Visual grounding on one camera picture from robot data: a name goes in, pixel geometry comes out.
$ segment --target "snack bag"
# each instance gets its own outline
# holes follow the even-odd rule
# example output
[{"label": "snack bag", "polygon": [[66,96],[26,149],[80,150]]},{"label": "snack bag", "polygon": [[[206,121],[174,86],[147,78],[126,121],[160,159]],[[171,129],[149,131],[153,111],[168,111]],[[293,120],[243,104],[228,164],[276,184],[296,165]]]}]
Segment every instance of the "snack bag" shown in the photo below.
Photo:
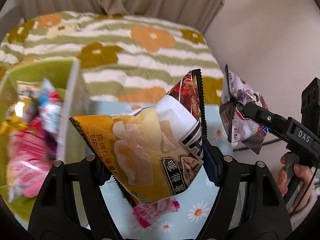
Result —
[{"label": "snack bag", "polygon": [[139,202],[156,203],[184,192],[202,167],[206,122],[199,69],[185,75],[153,107],[70,121]]},{"label": "snack bag", "polygon": [[23,97],[9,107],[5,113],[0,135],[10,135],[14,131],[23,131],[37,114],[37,106],[32,98]]},{"label": "snack bag", "polygon": [[9,203],[37,196],[52,163],[46,161],[47,147],[41,135],[41,119],[36,117],[22,134],[17,155],[7,165]]},{"label": "snack bag", "polygon": [[262,95],[225,67],[220,104],[220,117],[230,143],[241,141],[259,154],[268,127],[245,118],[239,106],[252,102],[268,109]]},{"label": "snack bag", "polygon": [[55,161],[57,159],[57,141],[54,139],[51,133],[42,129],[42,136],[44,137],[47,145],[47,160]]},{"label": "snack bag", "polygon": [[46,78],[43,79],[39,96],[39,111],[43,129],[57,138],[62,101],[54,86]]},{"label": "snack bag", "polygon": [[13,159],[17,156],[20,147],[23,143],[23,132],[13,131],[10,135],[10,140],[7,145],[7,154],[9,159]]},{"label": "snack bag", "polygon": [[39,95],[42,87],[41,82],[28,83],[23,81],[17,81],[16,83],[17,83],[19,98],[28,97],[28,98],[39,99]]},{"label": "snack bag", "polygon": [[133,214],[143,228],[151,226],[154,218],[160,215],[178,212],[180,205],[174,198],[167,198],[154,204],[138,204],[133,208]]}]

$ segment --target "purple snack bag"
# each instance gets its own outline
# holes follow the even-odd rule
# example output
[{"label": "purple snack bag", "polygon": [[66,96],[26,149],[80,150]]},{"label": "purple snack bag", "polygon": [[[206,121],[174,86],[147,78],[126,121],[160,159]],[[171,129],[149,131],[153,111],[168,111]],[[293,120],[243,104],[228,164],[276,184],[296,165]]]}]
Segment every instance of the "purple snack bag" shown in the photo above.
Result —
[{"label": "purple snack bag", "polygon": [[47,160],[48,161],[55,161],[57,158],[57,142],[46,130],[42,130],[42,135],[45,140],[45,144],[47,145],[48,154],[47,154]]},{"label": "purple snack bag", "polygon": [[241,141],[254,153],[259,154],[267,135],[268,127],[245,118],[239,106],[252,102],[268,109],[262,95],[225,66],[220,117],[230,143]]}]

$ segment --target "light blue sheet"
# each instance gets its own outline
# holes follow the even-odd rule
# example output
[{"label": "light blue sheet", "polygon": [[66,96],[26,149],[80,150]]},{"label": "light blue sheet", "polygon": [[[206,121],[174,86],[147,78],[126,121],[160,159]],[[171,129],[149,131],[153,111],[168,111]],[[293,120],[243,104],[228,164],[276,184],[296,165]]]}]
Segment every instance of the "light blue sheet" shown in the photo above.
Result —
[{"label": "light blue sheet", "polygon": [[[151,104],[139,104],[141,107]],[[92,113],[114,114],[131,110],[130,103],[92,102]],[[233,155],[231,144],[226,140],[219,116],[218,106],[206,106],[205,115],[208,124],[208,139],[220,148],[225,155]],[[143,229],[132,214],[132,208],[122,197],[116,183],[112,179],[101,191],[111,216],[122,237],[141,240],[180,240],[194,239],[199,234],[207,215],[209,214],[219,188],[208,180],[201,168],[188,190],[176,195],[180,210],[175,213],[164,214],[149,228]],[[241,214],[241,202],[237,201],[236,209],[230,227],[237,226]]]}]

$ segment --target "white wall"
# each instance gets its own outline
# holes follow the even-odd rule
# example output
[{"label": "white wall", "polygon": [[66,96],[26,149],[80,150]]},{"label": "white wall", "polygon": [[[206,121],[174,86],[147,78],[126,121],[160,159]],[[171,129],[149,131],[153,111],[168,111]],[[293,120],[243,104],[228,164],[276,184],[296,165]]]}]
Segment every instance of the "white wall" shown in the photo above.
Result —
[{"label": "white wall", "polygon": [[[320,78],[320,11],[313,0],[225,0],[205,38],[220,66],[228,64],[258,90],[270,111],[301,120],[301,92]],[[270,169],[286,152],[277,145],[268,147],[276,153],[258,156]],[[249,151],[235,156],[256,160]]]}]

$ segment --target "handle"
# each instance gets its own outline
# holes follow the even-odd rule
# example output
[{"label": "handle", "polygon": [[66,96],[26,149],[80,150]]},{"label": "handle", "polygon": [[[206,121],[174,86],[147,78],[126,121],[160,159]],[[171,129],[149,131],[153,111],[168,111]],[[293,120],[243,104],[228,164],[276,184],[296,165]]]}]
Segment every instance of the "handle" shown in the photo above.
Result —
[{"label": "handle", "polygon": [[284,170],[287,172],[288,178],[287,178],[287,186],[288,186],[288,192],[284,195],[284,202],[287,205],[287,208],[290,208],[292,206],[294,200],[299,194],[298,186],[301,182],[301,179],[296,176],[294,173],[294,165],[296,163],[299,163],[300,158],[295,153],[287,152],[286,153],[286,159],[285,159],[285,166]]},{"label": "handle", "polygon": [[298,191],[298,186],[301,182],[301,178],[298,178],[296,174],[292,176],[292,179],[289,182],[288,185],[288,192],[283,196],[284,202],[286,203],[287,207],[291,206],[297,197],[299,191]]}]

